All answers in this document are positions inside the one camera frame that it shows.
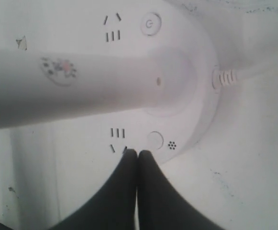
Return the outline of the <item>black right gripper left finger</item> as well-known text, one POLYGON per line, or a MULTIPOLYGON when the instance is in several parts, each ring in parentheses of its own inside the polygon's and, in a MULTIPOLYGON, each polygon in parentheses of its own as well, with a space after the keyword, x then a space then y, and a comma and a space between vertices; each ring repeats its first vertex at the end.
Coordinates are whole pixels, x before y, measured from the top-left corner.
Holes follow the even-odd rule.
POLYGON ((52 230, 134 230, 137 153, 127 149, 100 190, 52 230))

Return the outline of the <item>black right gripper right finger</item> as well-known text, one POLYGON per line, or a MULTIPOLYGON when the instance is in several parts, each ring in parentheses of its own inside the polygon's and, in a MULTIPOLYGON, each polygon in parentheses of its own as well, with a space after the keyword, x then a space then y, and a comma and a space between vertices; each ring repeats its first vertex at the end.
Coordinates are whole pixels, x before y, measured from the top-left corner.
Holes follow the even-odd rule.
POLYGON ((164 176, 151 152, 138 156, 137 200, 141 230, 221 230, 190 205, 164 176))

